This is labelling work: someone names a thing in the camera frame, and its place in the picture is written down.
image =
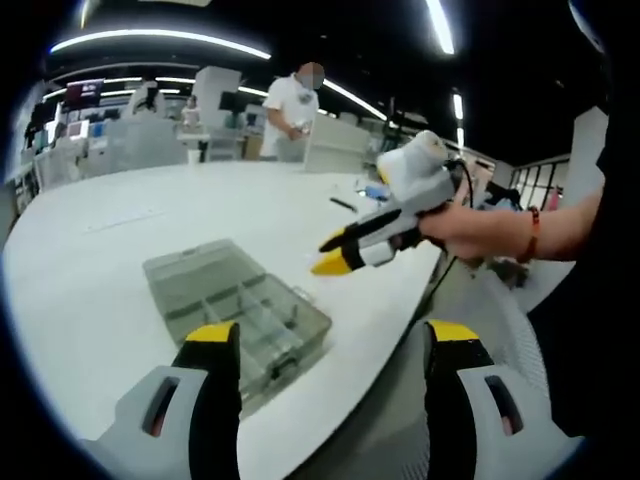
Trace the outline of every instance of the hand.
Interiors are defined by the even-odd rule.
[[[295,127],[290,127],[289,131],[287,132],[287,136],[289,137],[289,140],[293,142],[295,140],[298,140],[299,138],[304,137],[304,133],[302,133]]]
[[[439,213],[425,215],[420,220],[420,232],[443,241],[447,250],[462,260],[482,258],[488,253],[478,235],[478,215],[483,213],[452,203]]]

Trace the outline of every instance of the red bracelet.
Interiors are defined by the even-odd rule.
[[[538,237],[540,236],[540,210],[538,207],[529,207],[531,212],[531,219],[533,220],[533,230],[531,232],[531,238],[529,239],[529,245],[525,252],[517,258],[518,263],[527,263],[536,254],[536,247],[538,246]]]

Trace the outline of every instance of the black ceiling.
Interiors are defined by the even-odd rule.
[[[387,112],[421,113],[455,139],[451,95],[464,99],[465,143],[514,165],[566,153],[573,119],[604,98],[599,59],[563,0],[441,0],[456,53],[441,53],[425,0],[213,0],[206,8],[103,1],[82,33],[168,28],[266,50],[269,61],[193,42],[100,41],[55,54],[51,77],[100,64],[165,61],[243,71],[266,89],[274,75],[316,60],[327,77]],[[80,34],[61,32],[61,39]],[[323,89],[321,106],[366,112]]]

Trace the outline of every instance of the curved white desk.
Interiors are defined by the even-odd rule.
[[[37,197],[5,247],[16,333],[34,377],[75,437],[95,439],[116,401],[176,353],[142,263],[220,238],[333,320],[324,357],[242,421],[243,480],[279,480],[304,462],[366,394],[399,341],[435,267],[423,242],[384,267],[340,278],[309,273],[318,245],[361,208],[354,175],[296,165],[224,162],[81,181]]]

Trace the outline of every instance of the plastic box compartment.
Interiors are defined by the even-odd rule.
[[[203,325],[238,322],[245,411],[259,407],[322,354],[329,317],[230,240],[154,258],[143,268],[178,346]]]

